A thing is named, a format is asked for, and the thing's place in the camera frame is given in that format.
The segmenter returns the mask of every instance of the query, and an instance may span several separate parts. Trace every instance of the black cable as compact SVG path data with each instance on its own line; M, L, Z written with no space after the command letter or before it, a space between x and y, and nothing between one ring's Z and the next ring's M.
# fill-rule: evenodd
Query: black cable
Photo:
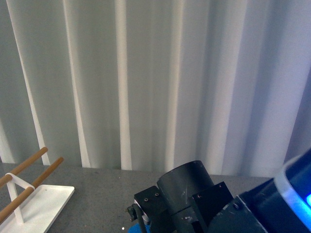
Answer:
M137 204L133 204L132 207L134 208L134 210L135 210L135 212L136 212L136 215L137 215L137 219L138 219L138 223L139 223L139 226L140 226L141 233L147 233L144 220L142 219L140 207L139 207Z

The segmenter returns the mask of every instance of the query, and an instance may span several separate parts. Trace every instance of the wooden dowel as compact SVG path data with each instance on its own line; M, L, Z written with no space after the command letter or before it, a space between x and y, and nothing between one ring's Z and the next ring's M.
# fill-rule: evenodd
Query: wooden dowel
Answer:
M19 194L10 204L8 204L1 212L0 212L0 224L6 220L6 218L13 213L13 211L19 207L20 204L25 201L30 194L32 194L34 189L32 187L26 188L21 194Z
M29 167L31 164L33 164L38 158L40 158L43 154L45 154L48 151L48 148L43 147L41 150L39 150L37 153L35 153L33 156L26 159L24 162L22 162L20 165L15 167L10 173L17 175L25 168ZM0 178L0 188L2 188L6 183L8 183L10 180L12 180L12 176L5 175L2 178Z
M35 188L38 186L63 162L64 158L58 158L51 166L48 167L33 183Z
M33 183L35 188L38 186L63 162L64 158L58 158L52 165L48 167ZM30 194L32 194L34 189L32 187L26 188L21 194L19 194L10 204L8 204L0 212L0 224L6 220L6 218L13 213L13 211L19 207L25 201Z

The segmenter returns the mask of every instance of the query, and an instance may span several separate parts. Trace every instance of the white base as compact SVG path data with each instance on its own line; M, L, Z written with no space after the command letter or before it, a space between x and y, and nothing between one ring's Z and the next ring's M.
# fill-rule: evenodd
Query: white base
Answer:
M74 192L72 186L40 185L21 205L24 223L12 213L1 225L3 233L46 233Z

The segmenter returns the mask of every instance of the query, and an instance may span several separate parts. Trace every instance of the white curtain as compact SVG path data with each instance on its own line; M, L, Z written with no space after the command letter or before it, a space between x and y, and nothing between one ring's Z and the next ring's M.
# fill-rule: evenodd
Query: white curtain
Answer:
M0 158L274 176L310 70L309 0L0 0Z

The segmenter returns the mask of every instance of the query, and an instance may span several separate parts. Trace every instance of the blue led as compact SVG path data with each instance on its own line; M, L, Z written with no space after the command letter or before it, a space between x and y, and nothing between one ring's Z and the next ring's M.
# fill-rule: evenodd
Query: blue led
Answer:
M311 194L307 196L307 203L309 204L309 206L311 206Z

